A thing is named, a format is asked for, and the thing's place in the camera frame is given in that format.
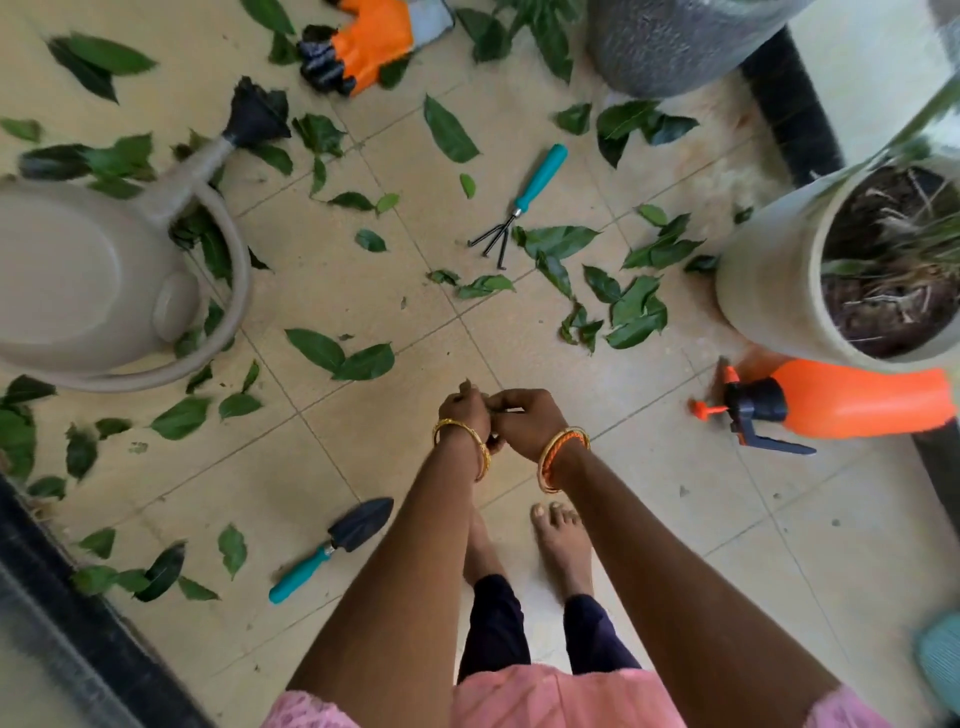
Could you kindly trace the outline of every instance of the leg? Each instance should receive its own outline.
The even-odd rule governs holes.
[[[566,653],[574,675],[640,667],[617,638],[607,613],[593,598],[591,546],[580,518],[560,503],[550,514],[539,503],[531,512],[540,552],[564,603]]]
[[[467,644],[457,675],[459,685],[475,672],[496,672],[510,665],[530,665],[523,634],[523,612],[493,550],[480,513],[473,511],[464,560],[464,579],[473,587]]]

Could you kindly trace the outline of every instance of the orange spray bottle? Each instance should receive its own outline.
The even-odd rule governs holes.
[[[736,370],[727,367],[723,405],[695,401],[691,411],[701,420],[728,413],[740,445],[811,455],[816,449],[760,437],[754,420],[781,423],[811,438],[875,437],[939,427],[956,407],[941,369],[885,375],[794,359],[749,383],[741,383]]]

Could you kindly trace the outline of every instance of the gardening glove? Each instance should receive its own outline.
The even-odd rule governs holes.
[[[353,96],[376,82],[380,66],[435,40],[453,27],[444,0],[329,0],[356,21],[335,30],[308,25],[297,44],[300,74],[321,93]]]

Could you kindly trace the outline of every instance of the foot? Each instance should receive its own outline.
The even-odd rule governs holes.
[[[593,596],[592,546],[580,517],[554,501],[549,509],[537,503],[530,511],[530,520],[561,602],[576,595]]]
[[[487,525],[483,522],[480,511],[473,509],[470,517],[470,531],[467,536],[467,556],[464,559],[464,579],[472,587],[484,576],[490,576],[492,573],[498,573],[506,576],[503,570],[503,564],[500,563],[496,550],[493,548],[493,542],[490,540],[490,534],[487,533]]]

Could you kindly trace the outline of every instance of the trowel handle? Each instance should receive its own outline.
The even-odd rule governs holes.
[[[333,544],[326,542],[308,559],[304,559],[292,569],[283,574],[283,577],[270,590],[270,601],[279,604],[289,595],[303,586],[307,580],[313,576],[313,572],[324,561],[330,560],[330,554],[333,553]]]

